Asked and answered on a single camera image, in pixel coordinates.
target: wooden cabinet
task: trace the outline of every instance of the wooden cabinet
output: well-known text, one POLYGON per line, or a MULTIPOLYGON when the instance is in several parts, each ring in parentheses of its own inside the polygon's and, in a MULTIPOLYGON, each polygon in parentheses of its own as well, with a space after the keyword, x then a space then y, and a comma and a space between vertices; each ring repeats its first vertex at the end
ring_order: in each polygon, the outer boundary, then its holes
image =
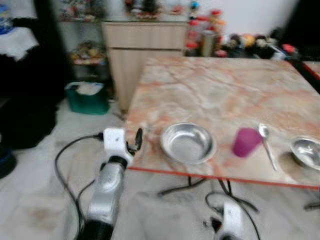
POLYGON ((149 57, 183 56, 187 24, 107 22, 103 29, 119 106, 127 111, 149 57))

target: table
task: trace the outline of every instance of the table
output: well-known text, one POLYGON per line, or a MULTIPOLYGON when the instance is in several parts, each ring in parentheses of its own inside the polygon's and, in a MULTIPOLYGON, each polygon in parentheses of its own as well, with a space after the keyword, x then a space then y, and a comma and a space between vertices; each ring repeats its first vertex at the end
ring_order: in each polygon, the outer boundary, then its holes
POLYGON ((262 59, 149 58, 134 94, 126 129, 133 140, 144 130, 132 170, 318 189, 319 172, 298 165, 290 151, 297 136, 320 133, 320 96, 287 62, 262 59), (205 163, 186 165, 167 158, 159 144, 164 128, 193 122, 217 140, 205 163), (236 157, 231 147, 241 127, 270 127, 269 143, 279 171, 265 148, 236 157))

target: cabinet door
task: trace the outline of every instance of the cabinet door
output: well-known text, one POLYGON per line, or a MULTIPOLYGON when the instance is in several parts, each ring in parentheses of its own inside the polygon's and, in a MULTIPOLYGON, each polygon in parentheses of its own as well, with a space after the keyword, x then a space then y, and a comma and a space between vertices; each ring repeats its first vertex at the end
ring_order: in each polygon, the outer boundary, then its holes
POLYGON ((140 76, 149 57, 182 56, 181 51, 110 49, 110 64, 119 106, 129 109, 140 76))

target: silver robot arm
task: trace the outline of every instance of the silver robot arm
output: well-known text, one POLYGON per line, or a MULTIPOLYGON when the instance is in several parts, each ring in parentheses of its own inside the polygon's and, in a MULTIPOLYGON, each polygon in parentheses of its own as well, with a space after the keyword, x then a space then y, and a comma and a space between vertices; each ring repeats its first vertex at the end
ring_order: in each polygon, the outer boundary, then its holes
POLYGON ((103 132, 107 161, 95 184, 86 221, 77 240, 109 240, 116 224, 119 201, 124 189, 124 174, 133 161, 133 155, 140 150, 142 129, 139 128, 135 145, 128 145, 123 128, 107 128, 103 132))

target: white cloth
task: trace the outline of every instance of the white cloth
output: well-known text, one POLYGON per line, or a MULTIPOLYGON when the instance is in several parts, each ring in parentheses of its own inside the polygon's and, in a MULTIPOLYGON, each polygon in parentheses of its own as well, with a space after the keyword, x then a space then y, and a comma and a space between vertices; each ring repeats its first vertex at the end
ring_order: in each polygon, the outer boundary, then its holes
POLYGON ((37 18, 34 0, 7 0, 4 4, 8 5, 14 19, 37 18))
POLYGON ((27 55, 27 50, 38 46, 29 28, 15 27, 11 32, 0 35, 0 54, 13 57, 16 61, 27 55))

